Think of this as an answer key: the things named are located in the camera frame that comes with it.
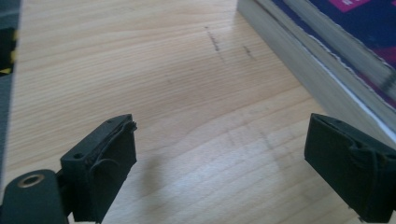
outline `screw hole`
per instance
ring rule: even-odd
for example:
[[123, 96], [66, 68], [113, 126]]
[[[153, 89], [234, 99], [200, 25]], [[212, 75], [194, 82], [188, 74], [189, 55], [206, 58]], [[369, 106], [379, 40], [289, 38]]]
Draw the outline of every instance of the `screw hole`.
[[18, 187], [26, 189], [30, 188], [38, 183], [40, 183], [44, 179], [44, 176], [41, 174], [38, 175], [29, 175], [26, 176], [18, 183]]
[[73, 156], [74, 159], [81, 159], [81, 158], [83, 158], [83, 157], [84, 157], [84, 154], [82, 154], [82, 153], [77, 153], [77, 154], [75, 154], [75, 155]]

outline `wooden surface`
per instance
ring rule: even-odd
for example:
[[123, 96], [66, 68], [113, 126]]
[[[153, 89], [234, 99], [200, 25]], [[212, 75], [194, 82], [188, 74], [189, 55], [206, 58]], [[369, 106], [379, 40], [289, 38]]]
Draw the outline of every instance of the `wooden surface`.
[[304, 161], [323, 113], [225, 0], [25, 1], [6, 181], [131, 113], [104, 223], [360, 223]]

